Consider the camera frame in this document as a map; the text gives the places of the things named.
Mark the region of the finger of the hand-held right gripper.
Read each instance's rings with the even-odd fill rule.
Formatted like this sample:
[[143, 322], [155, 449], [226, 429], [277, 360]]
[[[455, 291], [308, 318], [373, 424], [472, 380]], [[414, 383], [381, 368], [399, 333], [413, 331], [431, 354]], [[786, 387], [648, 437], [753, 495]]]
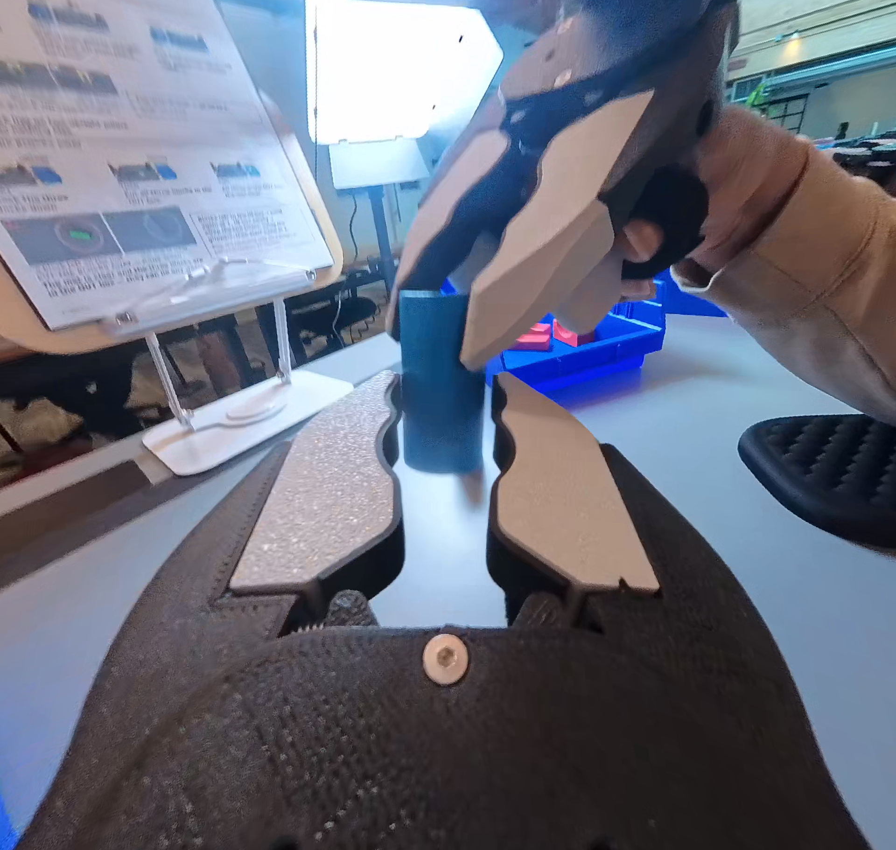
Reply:
[[430, 187], [420, 204], [400, 258], [387, 315], [397, 339], [399, 293], [438, 289], [470, 256], [481, 236], [494, 244], [484, 264], [473, 266], [479, 289], [470, 291], [473, 339], [515, 339], [521, 334], [521, 304], [512, 301], [512, 272], [521, 262], [519, 237], [505, 239], [521, 208], [521, 150], [501, 129], [477, 134]]
[[598, 289], [580, 305], [597, 322], [621, 292], [622, 262], [648, 262], [656, 226], [623, 225], [623, 245], [599, 193], [654, 95], [617, 98], [568, 125], [546, 146], [534, 193], [473, 281], [461, 362], [479, 371], [547, 312], [560, 310], [594, 270]]

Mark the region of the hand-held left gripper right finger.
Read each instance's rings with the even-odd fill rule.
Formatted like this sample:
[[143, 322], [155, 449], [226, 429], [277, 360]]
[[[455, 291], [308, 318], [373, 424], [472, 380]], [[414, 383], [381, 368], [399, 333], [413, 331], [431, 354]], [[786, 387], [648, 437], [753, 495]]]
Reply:
[[547, 594], [575, 623], [590, 598], [657, 598], [661, 586], [596, 437], [509, 373], [492, 382], [495, 425], [487, 569], [509, 621]]

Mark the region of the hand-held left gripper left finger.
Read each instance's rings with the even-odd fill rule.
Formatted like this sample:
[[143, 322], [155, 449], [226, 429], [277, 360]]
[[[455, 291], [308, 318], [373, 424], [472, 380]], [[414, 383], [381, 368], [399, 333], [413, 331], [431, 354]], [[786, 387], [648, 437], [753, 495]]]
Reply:
[[399, 376], [381, 371], [313, 417], [274, 454], [230, 541], [229, 606], [287, 635], [337, 621], [397, 578], [405, 560]]

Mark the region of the blue plastic bin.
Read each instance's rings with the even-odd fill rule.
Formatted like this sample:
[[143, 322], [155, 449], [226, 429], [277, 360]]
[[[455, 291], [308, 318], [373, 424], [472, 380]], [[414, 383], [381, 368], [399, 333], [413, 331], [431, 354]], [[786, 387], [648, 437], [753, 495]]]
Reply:
[[666, 316], [683, 315], [694, 317], [726, 318], [726, 313], [710, 301], [683, 291], [669, 270], [654, 278], [658, 300]]
[[[553, 320], [552, 314], [546, 314], [537, 322]], [[640, 369], [648, 354], [662, 349], [666, 314], [658, 299], [630, 301], [614, 306], [595, 328], [596, 340], [581, 348], [567, 347], [554, 339], [547, 353], [512, 352], [512, 345], [489, 360], [486, 384], [491, 385], [496, 375], [507, 373], [537, 390], [550, 392]]]

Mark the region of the light blue wooden cylinder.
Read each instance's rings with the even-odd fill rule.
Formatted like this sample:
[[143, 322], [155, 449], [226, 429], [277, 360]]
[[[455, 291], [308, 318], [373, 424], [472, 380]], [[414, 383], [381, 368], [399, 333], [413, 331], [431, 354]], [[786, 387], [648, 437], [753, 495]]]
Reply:
[[482, 468], [485, 375], [461, 363], [467, 309], [467, 296], [399, 294], [404, 459], [423, 473]]

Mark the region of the person's right hand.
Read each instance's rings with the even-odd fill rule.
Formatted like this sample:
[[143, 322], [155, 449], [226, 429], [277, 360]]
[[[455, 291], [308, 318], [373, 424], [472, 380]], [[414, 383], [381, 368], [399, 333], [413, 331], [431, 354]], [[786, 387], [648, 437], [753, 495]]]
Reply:
[[702, 289], [758, 241], [798, 189], [819, 151], [742, 106], [728, 105], [689, 164], [709, 194], [702, 241], [671, 268], [682, 289]]

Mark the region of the white light panel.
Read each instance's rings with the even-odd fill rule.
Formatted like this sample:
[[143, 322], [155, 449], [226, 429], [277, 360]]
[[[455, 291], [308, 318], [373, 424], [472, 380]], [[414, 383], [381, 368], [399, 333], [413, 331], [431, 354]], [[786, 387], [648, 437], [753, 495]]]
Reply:
[[308, 132], [339, 192], [425, 180], [504, 52], [483, 0], [305, 0]]

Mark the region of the black textured wrist pad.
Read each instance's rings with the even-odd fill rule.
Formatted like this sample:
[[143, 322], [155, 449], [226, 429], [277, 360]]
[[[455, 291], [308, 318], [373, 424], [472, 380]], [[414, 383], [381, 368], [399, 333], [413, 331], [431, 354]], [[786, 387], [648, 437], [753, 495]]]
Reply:
[[775, 418], [737, 443], [784, 508], [847, 542], [894, 553], [895, 428], [865, 415]]

